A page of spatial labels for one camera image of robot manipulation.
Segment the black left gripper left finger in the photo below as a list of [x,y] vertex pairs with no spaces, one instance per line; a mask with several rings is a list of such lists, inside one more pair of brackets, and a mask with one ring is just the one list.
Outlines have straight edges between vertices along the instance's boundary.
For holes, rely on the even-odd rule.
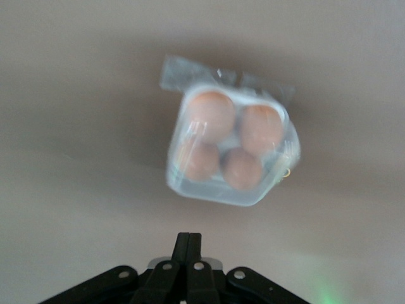
[[127,265],[117,266],[43,303],[170,303],[189,238],[189,233],[178,234],[171,258],[160,260],[142,274]]

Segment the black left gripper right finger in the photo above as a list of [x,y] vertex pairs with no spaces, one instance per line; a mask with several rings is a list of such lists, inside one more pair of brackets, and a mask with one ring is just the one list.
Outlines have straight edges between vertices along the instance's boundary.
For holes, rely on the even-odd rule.
[[187,303],[303,303],[304,300],[248,267],[224,273],[201,258],[200,233],[188,233]]

